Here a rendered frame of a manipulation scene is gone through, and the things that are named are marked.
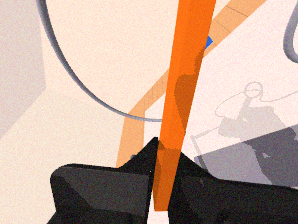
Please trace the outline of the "orange handle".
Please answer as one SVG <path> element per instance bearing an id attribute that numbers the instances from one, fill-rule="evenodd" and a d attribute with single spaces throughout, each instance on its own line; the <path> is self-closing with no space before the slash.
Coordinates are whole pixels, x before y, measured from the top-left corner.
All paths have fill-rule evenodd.
<path id="1" fill-rule="evenodd" d="M 153 181 L 167 211 L 216 0 L 179 0 Z"/>

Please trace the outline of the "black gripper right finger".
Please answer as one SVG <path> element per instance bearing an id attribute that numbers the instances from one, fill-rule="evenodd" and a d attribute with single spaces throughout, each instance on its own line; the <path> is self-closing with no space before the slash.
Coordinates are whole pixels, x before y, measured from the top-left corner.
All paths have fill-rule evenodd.
<path id="1" fill-rule="evenodd" d="M 218 179 L 181 151 L 167 209 L 169 224 L 214 224 L 224 209 L 298 218 L 298 189 Z"/>

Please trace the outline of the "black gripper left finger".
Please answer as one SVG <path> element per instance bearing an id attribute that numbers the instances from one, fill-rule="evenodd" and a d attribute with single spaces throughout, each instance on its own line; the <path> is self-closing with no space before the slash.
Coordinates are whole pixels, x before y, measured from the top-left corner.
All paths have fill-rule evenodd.
<path id="1" fill-rule="evenodd" d="M 133 215 L 133 224 L 147 224 L 159 139 L 153 137 L 119 168 L 71 163 L 50 176 L 55 209 L 71 205 Z"/>

